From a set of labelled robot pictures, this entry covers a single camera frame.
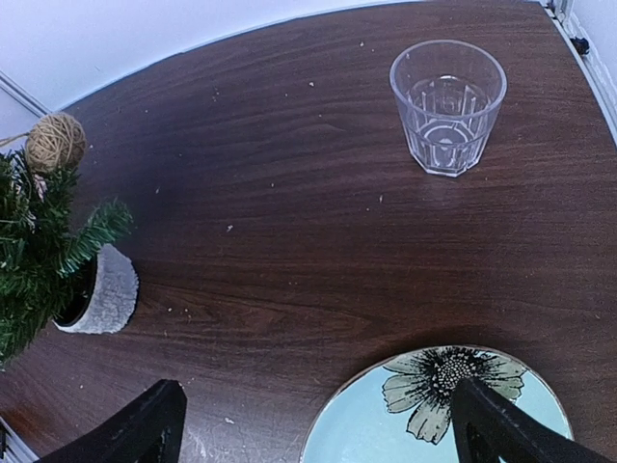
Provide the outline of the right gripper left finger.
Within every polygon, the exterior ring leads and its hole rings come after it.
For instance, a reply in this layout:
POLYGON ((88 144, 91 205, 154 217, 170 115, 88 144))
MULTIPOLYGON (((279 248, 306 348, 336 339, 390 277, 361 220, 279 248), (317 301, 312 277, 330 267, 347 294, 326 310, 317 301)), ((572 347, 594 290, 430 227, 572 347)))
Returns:
POLYGON ((176 462, 187 397, 175 380, 162 379, 109 420, 42 462, 176 462))

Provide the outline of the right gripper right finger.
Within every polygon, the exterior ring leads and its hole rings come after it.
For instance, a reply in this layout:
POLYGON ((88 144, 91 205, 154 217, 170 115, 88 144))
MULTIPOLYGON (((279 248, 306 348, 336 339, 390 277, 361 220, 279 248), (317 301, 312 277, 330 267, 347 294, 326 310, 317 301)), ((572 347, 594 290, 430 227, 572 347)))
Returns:
POLYGON ((550 430, 477 378, 456 386, 451 421, 461 462, 606 462, 550 430))

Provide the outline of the twine ball ornament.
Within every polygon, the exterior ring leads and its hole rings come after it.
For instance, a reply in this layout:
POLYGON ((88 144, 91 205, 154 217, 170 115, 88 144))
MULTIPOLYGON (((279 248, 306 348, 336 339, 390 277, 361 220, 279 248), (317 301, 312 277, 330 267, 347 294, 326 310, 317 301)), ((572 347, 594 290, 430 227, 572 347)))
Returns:
POLYGON ((76 169, 88 148, 82 124, 65 112, 43 116, 28 132, 2 139, 1 147, 21 138, 26 139, 25 161, 38 174, 76 169))

